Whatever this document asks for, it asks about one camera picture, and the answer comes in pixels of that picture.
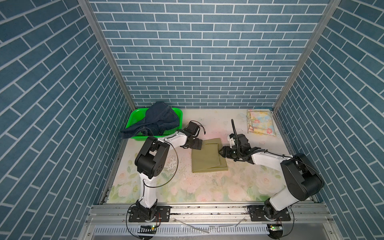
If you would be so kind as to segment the olive khaki skirt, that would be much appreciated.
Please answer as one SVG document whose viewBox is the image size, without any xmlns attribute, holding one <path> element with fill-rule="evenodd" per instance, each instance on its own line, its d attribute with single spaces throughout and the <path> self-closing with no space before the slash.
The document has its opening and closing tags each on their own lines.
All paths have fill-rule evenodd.
<svg viewBox="0 0 384 240">
<path fill-rule="evenodd" d="M 192 150 L 192 172 L 210 173 L 227 171 L 226 158 L 219 154 L 223 148 L 220 138 L 204 140 L 200 150 Z"/>
</svg>

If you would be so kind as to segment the floral pastel skirt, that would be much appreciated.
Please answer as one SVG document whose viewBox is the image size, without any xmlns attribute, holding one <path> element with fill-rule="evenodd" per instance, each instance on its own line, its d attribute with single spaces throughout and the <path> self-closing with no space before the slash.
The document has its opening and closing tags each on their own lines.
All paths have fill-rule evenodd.
<svg viewBox="0 0 384 240">
<path fill-rule="evenodd" d="M 248 133 L 276 136 L 273 118 L 269 110 L 247 110 Z"/>
</svg>

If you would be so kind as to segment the green plastic basket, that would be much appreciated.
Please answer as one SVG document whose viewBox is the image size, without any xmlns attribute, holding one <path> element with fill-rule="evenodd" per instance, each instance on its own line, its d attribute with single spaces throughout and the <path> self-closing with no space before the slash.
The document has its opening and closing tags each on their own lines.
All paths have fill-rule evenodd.
<svg viewBox="0 0 384 240">
<path fill-rule="evenodd" d="M 128 127 L 136 124 L 137 122 L 141 121 L 142 119 L 144 119 L 148 109 L 149 108 L 140 108 L 140 109 L 134 110 L 129 116 L 126 128 L 128 128 Z M 176 132 L 176 130 L 179 130 L 182 128 L 182 123 L 183 123 L 182 110 L 178 109 L 178 108 L 172 108 L 172 109 L 177 114 L 177 116 L 179 117 L 179 125 L 176 128 L 173 128 L 171 130 L 164 131 L 163 135 L 155 136 L 156 138 L 161 138 L 161 137 L 165 137 L 165 136 L 174 134 Z M 143 134 L 138 134 L 137 136 L 132 137 L 132 139 L 135 141 L 145 141 L 147 138 L 148 138 L 148 136 L 144 136 Z"/>
</svg>

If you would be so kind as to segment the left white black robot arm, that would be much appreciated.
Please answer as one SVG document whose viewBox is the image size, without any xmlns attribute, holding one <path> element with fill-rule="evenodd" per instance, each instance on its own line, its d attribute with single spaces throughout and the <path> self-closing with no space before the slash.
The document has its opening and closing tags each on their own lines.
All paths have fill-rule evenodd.
<svg viewBox="0 0 384 240">
<path fill-rule="evenodd" d="M 140 174 L 140 197 L 132 208 L 137 217 L 144 222 L 153 220 L 157 215 L 158 199 L 155 180 L 165 167 L 170 148 L 201 150 L 203 141 L 185 131 L 176 131 L 166 137 L 149 136 L 139 151 L 135 165 Z"/>
</svg>

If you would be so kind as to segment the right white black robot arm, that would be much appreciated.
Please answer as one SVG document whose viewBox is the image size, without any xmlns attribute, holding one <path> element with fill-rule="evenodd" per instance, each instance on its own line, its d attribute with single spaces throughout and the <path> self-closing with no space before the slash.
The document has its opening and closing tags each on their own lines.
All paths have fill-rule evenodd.
<svg viewBox="0 0 384 240">
<path fill-rule="evenodd" d="M 289 206 L 318 193 L 324 186 L 320 173 L 304 154 L 278 155 L 258 147 L 243 151 L 240 147 L 224 146 L 219 154 L 235 162 L 265 166 L 283 173 L 286 186 L 264 202 L 264 218 L 275 221 Z"/>
</svg>

